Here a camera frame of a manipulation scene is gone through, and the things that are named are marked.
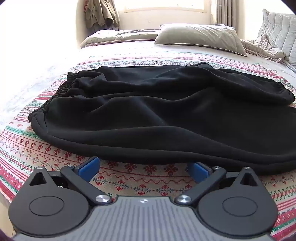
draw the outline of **patterned bedspread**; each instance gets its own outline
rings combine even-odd
[[[245,73],[255,74],[281,82],[286,88],[296,93],[296,89],[277,72],[260,64],[247,64],[232,59],[208,54],[164,51],[142,51],[139,57],[114,54],[112,58],[91,56],[70,71],[95,69],[103,65],[110,67],[136,65],[192,65],[207,62],[214,68],[230,68]],[[55,148],[41,140],[33,132],[28,115],[42,106],[66,80],[63,74],[30,102],[0,132],[0,191],[11,202],[37,166],[45,166],[47,170],[59,170],[65,165],[78,165],[87,157],[75,155]],[[296,230],[296,171],[281,175],[261,177],[270,195],[278,205],[279,216],[272,230],[272,236],[280,240]],[[113,161],[102,161],[99,173],[91,184],[99,187],[113,199],[117,195],[131,196],[172,196],[175,197],[195,185],[186,171],[186,164],[171,165],[138,165]]]

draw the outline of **metal pivot bolt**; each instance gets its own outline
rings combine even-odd
[[[99,196],[96,196],[96,201],[97,202],[108,202],[108,201],[110,201],[110,197],[107,195],[99,195]]]
[[[177,201],[180,203],[189,203],[191,201],[191,197],[187,195],[181,195],[177,198]]]

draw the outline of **gray ribbed surface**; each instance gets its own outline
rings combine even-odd
[[[45,239],[18,234],[14,240]],[[117,240],[235,241],[208,230],[201,225],[191,208],[176,206],[168,197],[119,197],[112,205],[96,207],[89,219],[73,232],[46,239],[46,241]],[[266,235],[253,240],[271,241],[272,239]]]

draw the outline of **curtain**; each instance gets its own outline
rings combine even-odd
[[[102,29],[118,30],[119,15],[113,0],[85,0],[86,27],[93,33]]]
[[[211,23],[236,27],[237,0],[211,0]]]

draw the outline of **black fabric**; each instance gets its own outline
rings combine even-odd
[[[40,138],[78,155],[273,174],[296,169],[293,101],[281,83],[206,63],[103,66],[70,72],[29,121]]]

